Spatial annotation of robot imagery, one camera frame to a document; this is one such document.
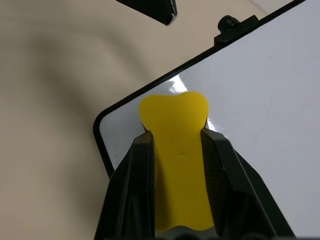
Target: whiteboard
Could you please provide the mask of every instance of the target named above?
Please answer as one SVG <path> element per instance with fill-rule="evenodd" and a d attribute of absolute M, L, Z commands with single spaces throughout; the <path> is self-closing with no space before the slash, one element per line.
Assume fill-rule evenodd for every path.
<path fill-rule="evenodd" d="M 142 98 L 197 91 L 208 128 L 257 170 L 296 236 L 320 236 L 319 10 L 307 0 L 104 116 L 113 167 L 144 133 Z"/>

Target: yellow plastic piece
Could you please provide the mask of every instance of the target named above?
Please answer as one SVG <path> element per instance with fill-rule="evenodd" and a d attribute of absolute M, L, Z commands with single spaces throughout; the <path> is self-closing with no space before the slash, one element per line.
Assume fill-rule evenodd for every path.
<path fill-rule="evenodd" d="M 141 101 L 139 115 L 154 138 L 155 230 L 211 228 L 200 138 L 208 116 L 205 97 L 198 92 L 150 95 Z"/>

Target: white board surface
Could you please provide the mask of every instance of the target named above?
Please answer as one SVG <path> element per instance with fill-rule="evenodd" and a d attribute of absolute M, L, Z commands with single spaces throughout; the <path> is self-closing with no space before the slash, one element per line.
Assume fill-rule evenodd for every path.
<path fill-rule="evenodd" d="M 307 0 L 106 115 L 100 132 L 116 168 L 150 94 L 202 93 L 209 128 L 261 175 L 298 237 L 320 236 L 319 0 Z"/>

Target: black knob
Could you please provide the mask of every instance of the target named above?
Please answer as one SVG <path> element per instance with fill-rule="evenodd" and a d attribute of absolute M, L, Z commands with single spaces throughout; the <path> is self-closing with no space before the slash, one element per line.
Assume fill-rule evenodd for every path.
<path fill-rule="evenodd" d="M 226 15 L 218 23 L 218 29 L 220 33 L 223 33 L 227 30 L 230 30 L 235 25 L 239 24 L 240 22 L 233 16 Z"/>

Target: beige background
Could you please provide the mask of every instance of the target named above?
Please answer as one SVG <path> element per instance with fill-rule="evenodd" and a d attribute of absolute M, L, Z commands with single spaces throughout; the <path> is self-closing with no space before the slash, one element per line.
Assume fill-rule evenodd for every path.
<path fill-rule="evenodd" d="M 177 0 L 170 27 L 115 0 L 0 0 L 0 239 L 93 239 L 105 108 L 213 45 L 249 0 Z"/>

